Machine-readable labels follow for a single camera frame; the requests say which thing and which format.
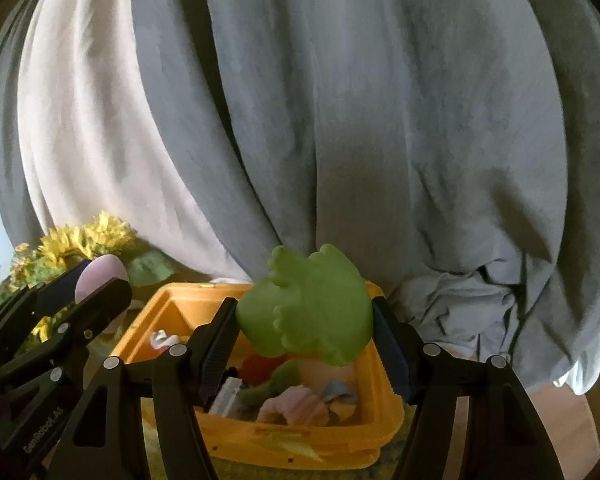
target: orange plastic container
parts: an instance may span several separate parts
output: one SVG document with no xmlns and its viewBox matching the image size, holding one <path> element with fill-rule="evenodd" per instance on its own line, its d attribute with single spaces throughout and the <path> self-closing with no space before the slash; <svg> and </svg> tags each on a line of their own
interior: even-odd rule
<svg viewBox="0 0 600 480">
<path fill-rule="evenodd" d="M 239 299 L 250 287 L 211 283 L 166 285 L 147 303 L 112 355 L 125 363 L 153 359 L 158 355 L 149 344 L 153 332 L 162 329 L 186 340 L 197 326 L 211 322 L 224 298 Z M 368 290 L 371 297 L 382 294 L 372 284 L 368 284 Z M 229 366 L 239 368 L 251 354 L 249 341 L 240 333 Z M 391 390 L 373 342 L 360 354 L 354 370 L 360 402 L 347 425 L 318 428 L 258 424 L 207 415 L 196 408 L 206 448 L 218 458 L 278 468 L 343 470 L 372 465 L 380 456 L 380 448 L 401 427 L 404 409 L 402 399 Z M 155 425 L 149 413 L 144 414 L 144 419 Z M 322 461 L 265 447 L 264 441 L 272 432 L 301 435 Z"/>
</svg>

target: pink plush toy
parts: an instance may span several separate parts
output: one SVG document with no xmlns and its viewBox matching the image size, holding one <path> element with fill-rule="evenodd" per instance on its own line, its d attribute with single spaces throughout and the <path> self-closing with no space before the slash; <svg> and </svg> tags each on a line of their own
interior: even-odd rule
<svg viewBox="0 0 600 480">
<path fill-rule="evenodd" d="M 273 399 L 266 400 L 258 412 L 257 422 L 274 424 L 280 416 L 294 426 L 326 426 L 329 409 L 309 388 L 292 386 Z"/>
<path fill-rule="evenodd" d="M 90 295 L 94 290 L 97 290 L 111 278 L 119 278 L 120 280 L 129 281 L 126 275 L 126 269 L 123 263 L 117 256 L 113 254 L 104 254 L 93 260 L 87 265 L 78 282 L 75 284 L 75 303 L 80 303 L 84 298 Z M 114 333 L 125 319 L 126 311 L 114 319 L 106 329 L 105 334 Z"/>
</svg>

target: logo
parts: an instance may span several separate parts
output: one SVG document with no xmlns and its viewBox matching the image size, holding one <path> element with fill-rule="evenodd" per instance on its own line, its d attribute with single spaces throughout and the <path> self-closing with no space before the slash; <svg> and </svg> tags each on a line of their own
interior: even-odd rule
<svg viewBox="0 0 600 480">
<path fill-rule="evenodd" d="M 64 410 L 60 406 L 57 406 L 54 409 L 54 412 L 48 416 L 46 422 L 42 426 L 40 426 L 40 429 L 37 430 L 36 433 L 33 434 L 29 443 L 26 446 L 24 446 L 22 450 L 27 454 L 31 453 L 38 445 L 42 437 L 44 437 L 46 435 L 46 432 L 54 426 L 54 424 L 58 421 L 60 415 L 62 415 L 63 413 Z"/>
</svg>

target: green leaf sticker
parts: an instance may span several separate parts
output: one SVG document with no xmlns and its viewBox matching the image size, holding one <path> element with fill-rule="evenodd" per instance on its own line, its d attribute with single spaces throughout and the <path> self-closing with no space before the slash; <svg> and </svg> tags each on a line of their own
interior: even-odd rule
<svg viewBox="0 0 600 480">
<path fill-rule="evenodd" d="M 132 286 L 155 285 L 175 272 L 170 259 L 156 250 L 138 254 L 129 260 L 125 267 Z"/>
</svg>

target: green toy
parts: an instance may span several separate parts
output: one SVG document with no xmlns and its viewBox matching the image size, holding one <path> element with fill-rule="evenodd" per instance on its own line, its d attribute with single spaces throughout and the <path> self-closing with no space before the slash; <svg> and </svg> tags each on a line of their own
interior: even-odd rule
<svg viewBox="0 0 600 480">
<path fill-rule="evenodd" d="M 352 363 L 373 334 L 365 282 L 336 247 L 325 244 L 308 258 L 280 246 L 260 280 L 238 302 L 240 328 L 264 357 L 309 354 L 333 366 Z"/>
<path fill-rule="evenodd" d="M 273 370 L 268 381 L 238 392 L 238 400 L 246 408 L 259 408 L 264 401 L 277 397 L 287 388 L 300 384 L 300 370 L 293 359 Z"/>
</svg>

